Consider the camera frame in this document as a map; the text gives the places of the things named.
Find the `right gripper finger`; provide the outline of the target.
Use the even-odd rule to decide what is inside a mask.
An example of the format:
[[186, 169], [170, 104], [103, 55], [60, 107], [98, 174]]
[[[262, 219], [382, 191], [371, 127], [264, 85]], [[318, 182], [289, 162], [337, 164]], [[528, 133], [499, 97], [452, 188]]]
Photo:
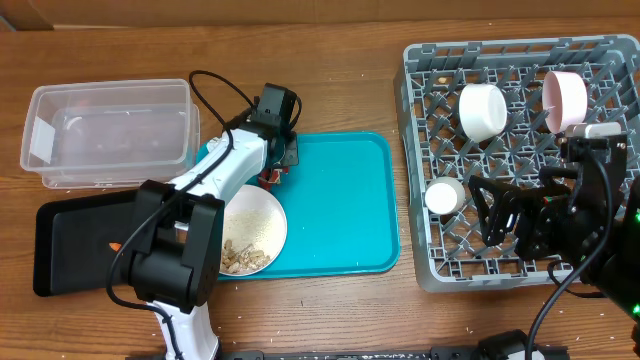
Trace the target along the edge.
[[578, 171], [562, 167], [544, 166], [540, 168], [538, 179], [543, 187], [573, 188], [578, 178]]
[[468, 182], [482, 240], [486, 245], [499, 245], [513, 232], [518, 244], [531, 240], [534, 226], [549, 188], [523, 189], [494, 179], [472, 175]]

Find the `small white cup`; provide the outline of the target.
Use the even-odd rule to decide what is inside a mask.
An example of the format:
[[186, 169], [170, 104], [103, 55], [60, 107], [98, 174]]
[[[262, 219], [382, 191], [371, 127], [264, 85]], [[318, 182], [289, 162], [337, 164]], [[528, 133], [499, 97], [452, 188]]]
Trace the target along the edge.
[[431, 213], [447, 215], [461, 209], [465, 201], [464, 186], [452, 177], [439, 177], [426, 188], [425, 205]]

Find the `red snack wrapper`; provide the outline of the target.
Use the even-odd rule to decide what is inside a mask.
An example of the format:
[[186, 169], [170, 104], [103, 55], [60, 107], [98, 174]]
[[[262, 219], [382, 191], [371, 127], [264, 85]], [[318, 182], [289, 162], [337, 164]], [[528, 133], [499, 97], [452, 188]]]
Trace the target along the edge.
[[264, 169], [258, 176], [257, 181], [261, 188], [270, 191], [275, 185], [282, 183], [282, 176], [289, 173], [289, 168]]

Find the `pink white bowl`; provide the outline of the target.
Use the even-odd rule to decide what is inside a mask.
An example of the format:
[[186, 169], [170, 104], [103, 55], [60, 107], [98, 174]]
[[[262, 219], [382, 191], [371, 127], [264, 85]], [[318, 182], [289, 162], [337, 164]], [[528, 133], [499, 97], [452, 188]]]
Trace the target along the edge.
[[550, 71], [543, 80], [542, 106], [546, 125], [553, 134], [582, 123], [588, 108], [586, 85], [577, 73]]

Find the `white saucer bowl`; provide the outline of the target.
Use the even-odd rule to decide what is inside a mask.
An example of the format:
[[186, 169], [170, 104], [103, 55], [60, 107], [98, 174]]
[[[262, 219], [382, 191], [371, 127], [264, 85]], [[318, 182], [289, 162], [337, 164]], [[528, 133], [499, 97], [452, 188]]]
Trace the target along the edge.
[[458, 110], [463, 131], [474, 142], [499, 135], [506, 126], [506, 101], [495, 85], [466, 85], [459, 97]]

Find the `white plate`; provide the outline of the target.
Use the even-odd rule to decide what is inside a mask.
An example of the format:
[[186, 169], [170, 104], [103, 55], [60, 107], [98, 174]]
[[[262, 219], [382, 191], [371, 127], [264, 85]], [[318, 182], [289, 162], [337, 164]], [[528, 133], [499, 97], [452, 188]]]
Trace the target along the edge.
[[260, 270], [266, 269], [280, 254], [287, 238], [288, 224], [280, 202], [268, 191], [254, 185], [244, 185], [225, 208], [222, 248], [227, 240], [233, 242], [235, 250], [253, 244], [270, 256], [270, 261]]

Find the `orange carrot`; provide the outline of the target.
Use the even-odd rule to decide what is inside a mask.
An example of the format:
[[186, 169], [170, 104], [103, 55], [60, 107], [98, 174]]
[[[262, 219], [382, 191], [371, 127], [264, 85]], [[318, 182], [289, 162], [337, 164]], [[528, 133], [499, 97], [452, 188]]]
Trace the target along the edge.
[[117, 252], [117, 251], [119, 251], [121, 249], [121, 244], [120, 243], [112, 242], [112, 243], [109, 244], [109, 246], [115, 252]]

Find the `white napkin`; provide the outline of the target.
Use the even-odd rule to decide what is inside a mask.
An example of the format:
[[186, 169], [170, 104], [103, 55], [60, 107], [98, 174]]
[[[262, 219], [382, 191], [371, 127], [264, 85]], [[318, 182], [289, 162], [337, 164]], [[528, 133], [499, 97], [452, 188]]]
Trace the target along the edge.
[[206, 144], [206, 149], [208, 153], [214, 153], [218, 151], [219, 147], [224, 147], [224, 146], [225, 146], [224, 140], [222, 138], [215, 137]]

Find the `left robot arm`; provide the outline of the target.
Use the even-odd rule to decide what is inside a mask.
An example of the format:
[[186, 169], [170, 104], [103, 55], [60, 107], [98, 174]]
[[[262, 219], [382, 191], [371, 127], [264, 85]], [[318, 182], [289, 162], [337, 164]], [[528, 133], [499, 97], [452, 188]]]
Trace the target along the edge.
[[299, 96], [267, 83], [248, 108], [224, 123], [207, 155], [187, 173], [137, 191], [132, 231], [109, 275], [121, 275], [138, 298], [110, 299], [152, 312], [169, 359], [213, 359], [219, 348], [206, 302], [220, 270], [226, 205], [251, 178], [298, 163]]

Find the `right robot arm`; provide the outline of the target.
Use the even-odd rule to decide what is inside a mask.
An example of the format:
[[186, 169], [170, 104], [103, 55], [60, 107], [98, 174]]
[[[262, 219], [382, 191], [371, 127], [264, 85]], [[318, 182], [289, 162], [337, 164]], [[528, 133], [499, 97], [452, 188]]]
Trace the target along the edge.
[[543, 167], [537, 188], [471, 176], [482, 240], [516, 237], [524, 261], [558, 255], [633, 319], [639, 317], [639, 179], [627, 167], [627, 137], [565, 137], [565, 167]]

